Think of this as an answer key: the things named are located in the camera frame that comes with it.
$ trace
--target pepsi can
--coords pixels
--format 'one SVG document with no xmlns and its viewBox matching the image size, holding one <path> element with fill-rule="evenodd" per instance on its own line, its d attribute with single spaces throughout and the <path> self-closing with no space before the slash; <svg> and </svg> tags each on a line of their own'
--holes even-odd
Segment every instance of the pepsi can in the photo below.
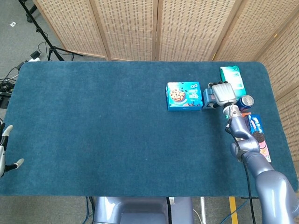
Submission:
<svg viewBox="0 0 299 224">
<path fill-rule="evenodd" d="M 254 99 L 252 98 L 252 96 L 249 95 L 245 95 L 239 98 L 239 100 L 237 101 L 237 106 L 240 111 L 245 111 L 251 108 L 253 104 L 254 104 Z"/>
</svg>

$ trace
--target gray floor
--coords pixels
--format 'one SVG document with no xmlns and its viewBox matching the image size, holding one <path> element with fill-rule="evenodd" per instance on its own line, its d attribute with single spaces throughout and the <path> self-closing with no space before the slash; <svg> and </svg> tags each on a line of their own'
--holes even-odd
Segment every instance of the gray floor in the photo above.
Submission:
<svg viewBox="0 0 299 224">
<path fill-rule="evenodd" d="M 28 7 L 33 5 L 32 1 L 26 2 Z M 59 41 L 54 33 L 39 14 L 34 13 L 39 25 L 49 34 L 50 41 L 59 47 Z M 37 45 L 43 42 L 35 27 L 26 21 L 23 8 L 18 0 L 0 0 L 0 78 L 4 78 L 13 67 L 21 62 L 30 59 L 30 54 L 37 50 Z M 41 60 L 46 60 L 45 45 L 40 46 L 42 51 Z M 71 56 L 63 55 L 65 60 Z M 100 61 L 95 57 L 75 56 L 75 61 Z M 16 75 L 14 70 L 10 77 Z M 0 118 L 4 118 L 5 110 L 0 110 Z M 206 197 L 206 219 L 208 224 L 219 224 L 221 220 L 230 213 L 228 198 Z M 244 199 L 237 198 L 237 207 L 244 202 Z M 193 206 L 200 214 L 200 200 L 193 199 Z M 261 211 L 258 200 L 254 200 L 256 223 L 261 223 Z M 0 196 L 0 223 L 1 224 L 79 224 L 85 218 L 84 197 L 57 197 L 57 196 Z M 238 212 L 238 220 L 241 224 L 251 224 L 249 203 Z"/>
</svg>

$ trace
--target cookie image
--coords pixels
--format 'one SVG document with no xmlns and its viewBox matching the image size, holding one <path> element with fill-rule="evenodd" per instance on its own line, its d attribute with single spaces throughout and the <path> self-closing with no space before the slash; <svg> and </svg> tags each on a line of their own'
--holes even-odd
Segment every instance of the cookie image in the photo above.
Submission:
<svg viewBox="0 0 299 224">
<path fill-rule="evenodd" d="M 265 141 L 265 135 L 263 133 L 260 133 L 259 131 L 253 132 L 252 135 L 258 143 L 262 143 L 263 141 Z"/>
<path fill-rule="evenodd" d="M 183 89 L 171 90 L 170 97 L 175 102 L 182 102 L 186 98 L 186 94 Z"/>
</svg>

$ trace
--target blue table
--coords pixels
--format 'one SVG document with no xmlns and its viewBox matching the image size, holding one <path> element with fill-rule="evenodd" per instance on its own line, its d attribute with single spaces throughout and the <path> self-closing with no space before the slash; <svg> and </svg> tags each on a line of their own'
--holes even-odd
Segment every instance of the blue table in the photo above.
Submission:
<svg viewBox="0 0 299 224">
<path fill-rule="evenodd" d="M 239 66 L 254 97 L 273 167 L 298 188 L 265 67 L 257 62 L 25 64 L 8 106 L 13 124 L 2 195 L 247 196 L 221 109 L 167 111 L 167 82 L 220 80 Z M 251 179 L 253 195 L 256 196 Z"/>
</svg>

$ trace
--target oreo package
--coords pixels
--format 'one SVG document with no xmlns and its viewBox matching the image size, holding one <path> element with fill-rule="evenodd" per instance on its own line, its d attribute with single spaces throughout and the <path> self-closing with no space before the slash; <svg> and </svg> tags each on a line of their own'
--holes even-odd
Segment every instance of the oreo package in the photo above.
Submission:
<svg viewBox="0 0 299 224">
<path fill-rule="evenodd" d="M 203 106 L 199 82 L 167 83 L 166 97 L 169 111 L 199 111 Z"/>
<path fill-rule="evenodd" d="M 245 116 L 244 120 L 247 128 L 260 145 L 260 153 L 267 159 L 268 162 L 271 162 L 260 116 L 257 114 L 250 114 Z"/>
</svg>

